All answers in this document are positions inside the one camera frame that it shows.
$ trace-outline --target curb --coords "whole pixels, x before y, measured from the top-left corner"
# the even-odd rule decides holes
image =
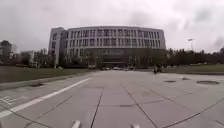
[[[68,76],[59,76],[59,77],[52,77],[52,78],[43,78],[43,79],[37,79],[37,80],[29,80],[29,81],[19,81],[19,82],[12,82],[12,83],[2,83],[0,84],[0,91],[1,90],[7,90],[7,89],[14,89],[19,87],[25,87],[25,86],[35,86],[41,83],[56,81],[56,80],[63,80],[66,78],[71,78],[74,76],[80,76],[85,75],[86,73],[78,73],[75,75],[68,75]]]

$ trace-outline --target paving stone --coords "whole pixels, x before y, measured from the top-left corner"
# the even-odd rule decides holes
[[[159,128],[185,120],[196,114],[167,100],[140,106]]]

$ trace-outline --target white line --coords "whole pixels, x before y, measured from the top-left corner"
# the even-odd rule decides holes
[[[9,110],[5,110],[5,111],[3,111],[3,112],[0,112],[0,119],[3,118],[3,117],[5,117],[5,116],[8,116],[8,115],[12,114],[11,111],[13,111],[13,112],[17,112],[17,111],[20,111],[20,110],[22,110],[22,109],[25,109],[25,108],[27,108],[27,107],[29,107],[29,106],[31,106],[31,105],[34,105],[34,104],[39,103],[39,102],[41,102],[41,101],[43,101],[43,100],[49,99],[49,98],[51,98],[51,97],[53,97],[53,96],[55,96],[55,95],[57,95],[57,94],[60,94],[60,93],[62,93],[62,92],[64,92],[64,91],[67,91],[67,90],[69,90],[69,89],[71,89],[71,88],[73,88],[73,87],[75,87],[75,86],[77,86],[77,85],[79,85],[79,84],[81,84],[81,83],[83,83],[83,82],[85,82],[85,81],[88,81],[88,80],[90,80],[90,79],[91,79],[91,78],[84,79],[84,80],[82,80],[82,81],[79,81],[78,83],[75,83],[75,84],[73,84],[73,85],[70,85],[70,86],[68,86],[68,87],[66,87],[66,88],[63,88],[63,89],[61,89],[61,90],[58,90],[58,91],[56,91],[56,92],[50,93],[50,94],[48,94],[48,95],[46,95],[46,96],[39,97],[39,98],[37,98],[37,99],[35,99],[35,100],[32,100],[32,101],[30,101],[30,102],[28,102],[28,103],[25,103],[25,104],[19,105],[19,106],[17,106],[17,107],[11,108],[10,111],[9,111]]]
[[[81,122],[79,120],[75,121],[75,123],[73,124],[72,128],[80,128],[81,126]]]

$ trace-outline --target pavement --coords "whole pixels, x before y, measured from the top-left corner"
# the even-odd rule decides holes
[[[77,120],[82,128],[224,128],[224,76],[101,71],[0,91],[3,128],[71,128]]]

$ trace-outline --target curved building facade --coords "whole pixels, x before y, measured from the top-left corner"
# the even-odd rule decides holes
[[[133,49],[165,50],[163,30],[127,26],[53,28],[49,42],[49,52],[56,56],[56,64],[68,55],[86,59],[89,54],[103,58],[102,63],[126,63],[124,56]]]

